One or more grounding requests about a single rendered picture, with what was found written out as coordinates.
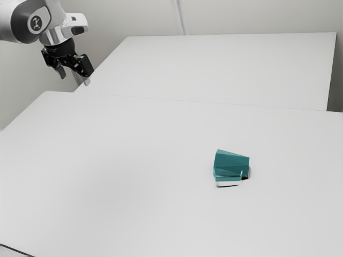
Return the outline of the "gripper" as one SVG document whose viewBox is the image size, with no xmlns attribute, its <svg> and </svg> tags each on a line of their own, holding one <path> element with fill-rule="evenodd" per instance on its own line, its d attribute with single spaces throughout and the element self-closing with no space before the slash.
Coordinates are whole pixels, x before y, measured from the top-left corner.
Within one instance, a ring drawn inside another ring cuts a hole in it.
<svg viewBox="0 0 343 257">
<path fill-rule="evenodd" d="M 64 67 L 68 67 L 78 86 L 91 83 L 89 77 L 94 68 L 86 54 L 76 53 L 73 38 L 55 46 L 45 46 L 41 53 L 46 65 L 56 71 L 62 80 L 66 77 Z"/>
</svg>

